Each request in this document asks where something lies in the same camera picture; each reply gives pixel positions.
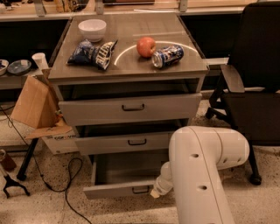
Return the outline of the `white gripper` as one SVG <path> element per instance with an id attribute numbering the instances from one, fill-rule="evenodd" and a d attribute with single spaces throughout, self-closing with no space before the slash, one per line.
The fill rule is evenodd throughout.
<path id="1" fill-rule="evenodd" d="M 166 162 L 162 165 L 160 170 L 160 175 L 156 178 L 153 189 L 150 192 L 150 195 L 157 199 L 160 196 L 166 195 L 173 188 L 172 183 L 172 172 L 170 163 Z"/>

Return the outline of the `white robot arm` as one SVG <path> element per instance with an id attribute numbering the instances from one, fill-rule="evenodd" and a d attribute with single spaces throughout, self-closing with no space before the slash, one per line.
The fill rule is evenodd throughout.
<path id="1" fill-rule="evenodd" d="M 169 143 L 169 161 L 162 165 L 150 195 L 174 191 L 179 224 L 235 224 L 219 171 L 244 164 L 249 143 L 238 131 L 187 126 Z"/>

